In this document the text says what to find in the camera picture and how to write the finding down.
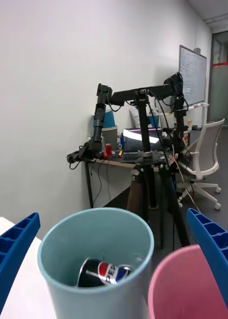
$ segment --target office chair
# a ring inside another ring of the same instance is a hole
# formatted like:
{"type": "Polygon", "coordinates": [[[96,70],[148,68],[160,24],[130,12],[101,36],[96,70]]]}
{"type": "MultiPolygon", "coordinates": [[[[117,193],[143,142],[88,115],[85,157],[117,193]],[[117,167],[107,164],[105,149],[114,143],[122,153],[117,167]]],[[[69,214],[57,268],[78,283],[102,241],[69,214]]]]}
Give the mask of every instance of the office chair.
{"type": "MultiPolygon", "coordinates": [[[[179,162],[182,173],[190,178],[194,192],[213,201],[216,210],[220,210],[221,205],[204,188],[214,187],[216,193],[220,193],[221,188],[219,188],[218,184],[202,183],[199,181],[204,179],[205,176],[214,173],[220,167],[217,160],[217,140],[224,121],[223,119],[218,122],[205,124],[201,130],[200,137],[187,148],[192,156],[189,165],[186,167],[186,164],[179,162]]],[[[177,184],[177,187],[186,188],[183,183],[177,184]]],[[[191,189],[191,186],[189,186],[187,188],[188,191],[185,190],[181,197],[179,197],[179,201],[186,197],[191,189]]]]}

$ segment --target can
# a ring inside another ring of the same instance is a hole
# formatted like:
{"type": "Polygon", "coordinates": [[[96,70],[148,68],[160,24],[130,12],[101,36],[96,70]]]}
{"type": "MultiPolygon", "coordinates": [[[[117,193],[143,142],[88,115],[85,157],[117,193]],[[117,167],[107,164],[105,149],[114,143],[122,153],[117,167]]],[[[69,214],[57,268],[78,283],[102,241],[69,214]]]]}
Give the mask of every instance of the can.
{"type": "Polygon", "coordinates": [[[111,144],[106,144],[106,152],[108,153],[109,156],[112,155],[112,145],[111,144]]]}
{"type": "Polygon", "coordinates": [[[92,288],[117,285],[132,272],[129,265],[114,265],[87,258],[81,266],[77,287],[92,288]]]}

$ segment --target red stripe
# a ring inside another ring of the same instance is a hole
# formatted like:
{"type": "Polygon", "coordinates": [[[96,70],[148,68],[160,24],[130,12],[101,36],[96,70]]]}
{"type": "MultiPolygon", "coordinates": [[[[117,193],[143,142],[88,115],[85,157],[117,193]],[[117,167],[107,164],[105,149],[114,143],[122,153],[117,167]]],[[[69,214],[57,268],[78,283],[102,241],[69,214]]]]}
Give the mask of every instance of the red stripe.
{"type": "Polygon", "coordinates": [[[215,67],[215,66],[224,66],[224,65],[228,65],[228,62],[216,63],[216,64],[213,64],[213,67],[215,67]]]}
{"type": "Polygon", "coordinates": [[[99,275],[105,277],[108,269],[108,264],[107,263],[101,263],[99,265],[99,275]]]}

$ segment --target blue cup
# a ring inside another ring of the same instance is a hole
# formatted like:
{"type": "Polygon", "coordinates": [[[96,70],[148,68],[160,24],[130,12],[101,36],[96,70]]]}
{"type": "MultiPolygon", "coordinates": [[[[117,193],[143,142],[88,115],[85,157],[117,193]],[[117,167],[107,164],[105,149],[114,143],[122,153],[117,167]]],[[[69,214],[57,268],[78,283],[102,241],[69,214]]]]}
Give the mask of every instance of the blue cup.
{"type": "Polygon", "coordinates": [[[158,125],[159,125],[159,115],[154,115],[154,119],[152,116],[147,116],[150,123],[151,123],[151,126],[155,129],[155,128],[158,128],[158,125]]]}
{"type": "Polygon", "coordinates": [[[151,276],[152,231],[143,219],[118,208],[88,209],[67,217],[43,238],[38,266],[57,318],[142,319],[151,276]],[[115,286],[77,288],[86,258],[133,269],[115,286]]]}
{"type": "Polygon", "coordinates": [[[107,109],[105,113],[105,118],[104,118],[104,129],[110,129],[115,127],[115,120],[114,120],[114,114],[111,109],[107,109]]]}

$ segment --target laptop screen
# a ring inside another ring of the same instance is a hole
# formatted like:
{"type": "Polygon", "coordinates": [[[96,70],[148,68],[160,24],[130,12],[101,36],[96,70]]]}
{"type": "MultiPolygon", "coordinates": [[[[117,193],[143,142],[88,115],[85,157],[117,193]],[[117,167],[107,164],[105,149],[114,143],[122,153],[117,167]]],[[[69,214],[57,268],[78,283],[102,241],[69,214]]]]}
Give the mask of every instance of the laptop screen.
{"type": "MultiPolygon", "coordinates": [[[[161,148],[161,144],[156,129],[150,128],[148,130],[150,136],[150,148],[152,151],[159,150],[161,148]]],[[[158,128],[158,133],[159,135],[162,134],[161,128],[158,128]]],[[[125,152],[137,152],[143,150],[140,129],[124,129],[123,137],[125,152]]]]}

